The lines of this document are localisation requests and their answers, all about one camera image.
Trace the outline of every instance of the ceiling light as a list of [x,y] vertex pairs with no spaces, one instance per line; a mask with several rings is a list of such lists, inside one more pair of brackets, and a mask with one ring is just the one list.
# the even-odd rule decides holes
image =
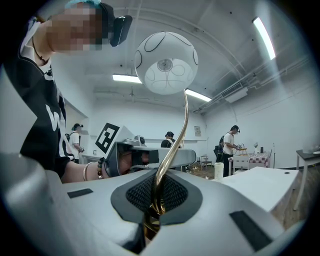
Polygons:
[[129,74],[113,74],[112,75],[114,81],[122,81],[122,82],[131,82],[142,84],[139,78],[136,75]]
[[256,17],[252,22],[255,25],[256,29],[259,31],[265,44],[265,47],[269,53],[270,60],[272,60],[274,57],[276,57],[276,54],[264,24],[262,23],[259,17]]
[[193,96],[193,97],[196,97],[196,98],[198,98],[198,99],[201,99],[201,100],[203,100],[203,101],[205,101],[205,102],[211,101],[211,98],[209,98],[209,97],[207,97],[207,96],[204,96],[204,95],[202,95],[202,94],[200,94],[200,93],[197,93],[197,92],[195,92],[195,91],[193,91],[193,90],[186,89],[186,90],[185,90],[185,93],[188,94],[188,95],[191,95],[191,96]]

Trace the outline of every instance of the man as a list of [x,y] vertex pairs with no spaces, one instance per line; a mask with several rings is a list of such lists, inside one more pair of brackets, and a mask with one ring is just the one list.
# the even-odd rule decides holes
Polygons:
[[80,147],[79,145],[79,134],[81,133],[83,125],[80,125],[78,123],[75,123],[72,127],[73,132],[70,134],[70,140],[69,144],[71,146],[72,154],[74,155],[74,162],[76,164],[79,164],[79,153],[82,153],[84,150],[83,147]]
[[234,149],[238,149],[238,147],[235,145],[235,134],[238,134],[240,132],[239,127],[237,125],[234,125],[231,127],[230,131],[224,135],[223,138],[223,177],[229,176],[229,160],[228,158],[231,158],[234,156]]
[[164,137],[165,140],[161,142],[161,148],[170,148],[171,145],[176,141],[172,131],[168,131]]
[[[44,23],[31,19],[16,31],[20,40],[7,52],[4,72],[36,116],[20,153],[38,161],[45,170],[57,172],[63,183],[83,181],[85,165],[72,161],[75,157],[65,136],[65,102],[53,77],[51,56],[88,46],[117,46],[127,38],[131,22],[128,15],[115,18],[113,8],[100,0],[73,0]],[[143,154],[142,160],[148,162],[148,156]],[[131,164],[128,153],[119,160],[118,168],[125,173]],[[97,170],[108,178],[104,165],[98,168],[98,162],[87,167],[87,180],[97,180]]]

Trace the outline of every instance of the ceiling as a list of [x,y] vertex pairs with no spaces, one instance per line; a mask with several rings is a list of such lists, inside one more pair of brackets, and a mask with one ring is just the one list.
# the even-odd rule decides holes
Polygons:
[[[187,38],[195,47],[199,66],[188,87],[210,98],[241,81],[250,86],[266,81],[275,72],[299,62],[306,51],[287,18],[266,2],[256,0],[102,0],[116,17],[131,15],[133,22],[124,43],[105,45],[69,58],[78,66],[78,80],[90,87],[97,99],[134,101],[183,108],[182,93],[158,95],[142,84],[113,81],[112,74],[135,75],[134,56],[141,41],[151,34],[169,31]],[[260,34],[252,23],[260,17],[271,38],[276,58],[269,59]],[[204,101],[188,97],[191,111]],[[205,113],[210,108],[200,111]]]

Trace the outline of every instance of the red and white tablecloth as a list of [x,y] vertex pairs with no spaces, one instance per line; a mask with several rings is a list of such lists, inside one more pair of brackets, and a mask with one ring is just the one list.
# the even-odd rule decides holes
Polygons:
[[[270,152],[264,152],[264,153],[259,153],[259,154],[249,153],[248,154],[248,156],[250,157],[249,163],[264,164],[264,167],[269,168],[269,155],[270,155]],[[228,160],[229,160],[229,162],[233,162],[234,158],[229,157]]]

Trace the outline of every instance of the person's neck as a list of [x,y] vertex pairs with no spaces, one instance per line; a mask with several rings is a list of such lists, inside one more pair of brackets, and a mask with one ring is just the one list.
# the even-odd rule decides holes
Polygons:
[[38,57],[38,55],[42,56],[42,58],[47,61],[55,53],[48,41],[46,27],[46,23],[41,23],[33,35],[33,42],[31,39],[28,43],[28,45],[34,47],[34,59],[39,67],[45,65],[45,63]]

